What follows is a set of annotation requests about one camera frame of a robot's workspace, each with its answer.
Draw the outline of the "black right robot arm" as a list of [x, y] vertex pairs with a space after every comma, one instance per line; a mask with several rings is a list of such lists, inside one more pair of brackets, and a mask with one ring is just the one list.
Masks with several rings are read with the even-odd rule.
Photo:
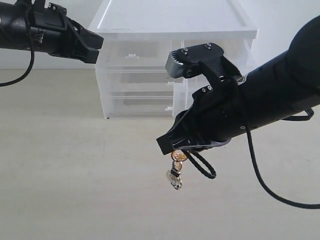
[[255, 130], [320, 103], [320, 19], [294, 36], [288, 50], [241, 74], [224, 50], [208, 42], [172, 51], [166, 70], [173, 78], [203, 75], [208, 85], [192, 94], [171, 129], [157, 138], [164, 155], [225, 145]]

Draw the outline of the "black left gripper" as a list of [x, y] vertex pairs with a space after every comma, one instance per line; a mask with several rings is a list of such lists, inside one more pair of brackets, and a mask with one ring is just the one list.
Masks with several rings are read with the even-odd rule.
[[53, 57], [79, 60], [95, 64], [104, 38], [67, 16], [67, 9], [59, 4], [44, 2], [31, 4], [31, 27], [38, 33], [40, 51]]

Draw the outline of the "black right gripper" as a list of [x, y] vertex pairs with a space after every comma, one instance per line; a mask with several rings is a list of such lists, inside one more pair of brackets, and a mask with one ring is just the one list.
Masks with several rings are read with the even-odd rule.
[[222, 147], [250, 128], [250, 94], [244, 85], [199, 90], [193, 104], [180, 112], [172, 127], [156, 139], [161, 152], [202, 152]]

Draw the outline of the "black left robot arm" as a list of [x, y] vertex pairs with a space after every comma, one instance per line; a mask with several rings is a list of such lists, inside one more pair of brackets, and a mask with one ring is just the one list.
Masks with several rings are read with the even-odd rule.
[[44, 0], [0, 3], [0, 47], [97, 62], [104, 38], [67, 16], [67, 9]]

